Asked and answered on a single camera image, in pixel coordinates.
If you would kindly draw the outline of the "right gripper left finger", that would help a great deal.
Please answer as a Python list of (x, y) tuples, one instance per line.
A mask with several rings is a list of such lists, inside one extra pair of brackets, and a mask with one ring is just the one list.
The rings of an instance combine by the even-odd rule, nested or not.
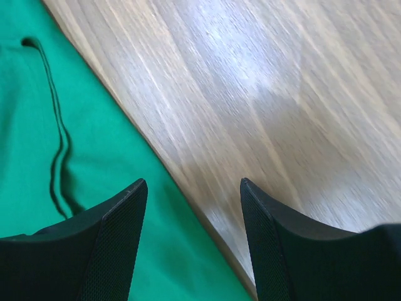
[(127, 300), (146, 203), (138, 179), (72, 218), (1, 238), (1, 300)]

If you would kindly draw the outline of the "green t-shirt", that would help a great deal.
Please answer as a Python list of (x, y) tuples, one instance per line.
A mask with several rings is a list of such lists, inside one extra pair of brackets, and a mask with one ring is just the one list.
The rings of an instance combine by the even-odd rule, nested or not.
[(41, 1), (1, 2), (1, 236), (148, 185), (129, 300), (249, 300), (153, 150)]

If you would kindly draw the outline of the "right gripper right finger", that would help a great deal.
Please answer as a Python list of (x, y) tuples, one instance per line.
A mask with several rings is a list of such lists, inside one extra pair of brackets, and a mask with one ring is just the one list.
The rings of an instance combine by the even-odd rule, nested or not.
[(399, 300), (400, 225), (341, 230), (240, 185), (260, 300)]

